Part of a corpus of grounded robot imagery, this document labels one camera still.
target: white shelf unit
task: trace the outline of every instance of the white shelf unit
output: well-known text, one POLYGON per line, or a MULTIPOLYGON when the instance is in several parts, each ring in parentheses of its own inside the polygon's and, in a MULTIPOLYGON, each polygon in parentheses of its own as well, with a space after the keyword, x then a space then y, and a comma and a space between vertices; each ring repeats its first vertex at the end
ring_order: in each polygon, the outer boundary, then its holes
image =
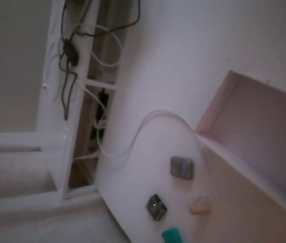
MULTIPOLYGON (((96 16, 96 24, 112 29, 117 26, 124 25, 130 21, 131 12, 131 0, 123 1, 122 3, 99 0, 99 9, 96 16)), ((87 23, 84 22, 82 31, 88 31, 90 26, 86 27, 87 23)), ((121 40, 122 44, 125 43, 127 29, 117 31, 116 35, 121 40)), ((91 39, 89 49, 96 54, 96 56, 106 63, 112 63, 118 59, 119 53, 114 50, 118 50, 117 43, 113 39, 112 35, 106 35, 99 38, 82 37, 84 39, 91 39)), ((88 90, 98 97, 100 91, 104 90, 109 95, 106 105, 106 116, 110 112, 113 102, 113 96, 116 92, 118 82, 117 74, 120 69, 120 65, 117 67, 109 68, 104 67, 96 62, 92 58, 90 52, 86 54, 87 66, 81 68, 81 75, 83 84, 88 90)), ((64 199, 74 198, 88 194, 95 190, 94 180, 96 166, 99 159, 86 159, 73 162, 73 159, 79 156, 85 156, 89 153, 98 150, 98 145, 95 139, 92 139, 93 123, 97 116, 98 103, 86 92, 80 90, 81 96, 76 101, 76 110, 74 110, 72 117, 75 119, 72 121, 74 125, 73 136, 70 141, 70 156, 67 158, 67 166, 65 171, 65 183, 64 183, 64 199), (81 176, 87 180, 86 185, 81 185, 76 188, 70 187, 70 180, 72 180, 72 170, 79 170, 81 176)))
POLYGON ((230 72, 196 136, 286 209, 286 93, 230 72))

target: white cable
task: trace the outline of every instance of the white cable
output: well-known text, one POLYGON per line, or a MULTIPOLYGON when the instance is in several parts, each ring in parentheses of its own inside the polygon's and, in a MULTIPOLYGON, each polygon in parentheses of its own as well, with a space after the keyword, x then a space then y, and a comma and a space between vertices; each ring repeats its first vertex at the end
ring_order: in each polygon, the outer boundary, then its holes
POLYGON ((81 82, 79 80, 77 80, 76 82, 82 89, 84 89, 84 91, 86 91, 93 99, 95 99, 98 102, 98 104, 103 109, 103 112, 104 112, 103 116, 104 116, 104 114, 106 113, 106 107, 102 104, 102 102, 98 99, 98 97, 95 96, 90 90, 88 90, 83 84, 81 84, 81 82))
POLYGON ((105 128, 107 126, 107 119, 100 119, 98 122, 97 122, 97 120, 94 120, 93 121, 93 127, 95 128, 95 129, 97 129, 97 128, 101 128, 101 129, 103 129, 103 128, 105 128))
POLYGON ((77 157, 77 158, 73 159, 73 162, 76 160, 83 160, 83 159, 97 159, 97 158, 99 158, 99 156, 100 156, 100 150, 97 150, 97 151, 90 153, 88 155, 77 157))
POLYGON ((152 111, 151 113, 147 114, 141 121, 141 123, 139 124, 138 126, 138 129, 136 130, 136 133, 134 134, 131 142, 129 143, 129 146, 122 152, 118 153, 118 154, 111 154, 109 152, 106 152, 106 150, 104 150, 104 148, 102 147, 102 144, 100 142, 100 138, 99 138, 99 130, 100 130, 100 127, 97 128, 97 143, 98 143, 98 146, 101 150, 101 152, 109 157, 109 158, 117 158, 117 157, 122 157, 123 155, 125 155, 130 149, 132 149, 132 147, 134 146, 134 143, 135 143, 135 140, 140 132, 140 130, 143 128, 143 126, 153 117, 155 116, 159 116, 159 115, 168 115, 168 116, 171 116, 171 117, 174 117, 176 119, 178 119, 179 121, 181 121, 185 126, 187 126, 191 131, 194 131, 194 129, 189 125, 189 123, 184 119, 182 118, 181 116, 179 116, 178 114, 172 112, 172 111, 168 111, 168 110, 155 110, 155 111, 152 111))
MULTIPOLYGON (((92 25, 92 26, 94 26, 94 27, 96 27, 96 28, 98 28, 98 29, 103 29, 103 30, 109 31, 108 28, 103 27, 103 26, 101 26, 101 25, 97 25, 97 24, 90 24, 90 25, 92 25)), ((112 36, 115 38, 115 40, 118 42, 118 45, 119 45, 120 55, 119 55, 118 61, 116 61, 115 63, 112 63, 112 64, 105 63, 105 62, 101 61, 101 60, 96 56, 96 54, 94 54, 94 52, 93 52, 92 49, 91 49, 91 55, 93 56, 93 58, 94 58, 99 64, 101 64, 102 66, 105 66, 105 67, 116 67, 116 66, 118 66, 118 65, 120 64, 120 62, 121 62, 121 57, 122 57, 123 47, 122 47, 121 41, 120 41, 119 37, 118 37, 115 33, 112 32, 111 34, 112 34, 112 36)))

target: white wall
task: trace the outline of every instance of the white wall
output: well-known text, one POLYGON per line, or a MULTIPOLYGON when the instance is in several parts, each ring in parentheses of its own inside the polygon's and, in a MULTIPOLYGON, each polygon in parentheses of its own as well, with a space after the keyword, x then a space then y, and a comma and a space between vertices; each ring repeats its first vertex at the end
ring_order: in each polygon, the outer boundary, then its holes
POLYGON ((0 0, 0 132, 35 131, 50 0, 0 0))
MULTIPOLYGON (((108 151, 115 153, 128 146, 142 118, 155 109, 174 111, 195 128, 230 70, 286 91, 286 0, 144 0, 126 49, 105 136, 108 151)), ((202 242, 200 224, 209 224, 191 216, 187 206, 211 191, 200 151, 182 124, 167 117, 152 120, 128 157, 104 157, 98 171, 99 192, 131 241, 162 242, 162 231, 177 226, 184 242, 202 242), (195 160, 192 182, 171 177, 174 155, 195 160), (155 193, 168 207, 159 223, 144 208, 155 193)), ((224 217, 207 230, 221 239, 204 242, 249 242, 229 239, 224 217)), ((266 235, 272 241, 257 242, 286 242, 285 231, 267 226, 254 230, 272 230, 266 235)))

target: floor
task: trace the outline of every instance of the floor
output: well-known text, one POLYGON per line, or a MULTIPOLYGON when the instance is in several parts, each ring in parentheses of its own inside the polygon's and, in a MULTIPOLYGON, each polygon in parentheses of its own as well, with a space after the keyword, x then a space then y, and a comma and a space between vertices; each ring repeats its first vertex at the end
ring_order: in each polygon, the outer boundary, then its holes
POLYGON ((0 199, 55 190, 40 152, 0 153, 0 199))
POLYGON ((0 214, 0 242, 129 241, 100 196, 95 195, 66 207, 0 214))

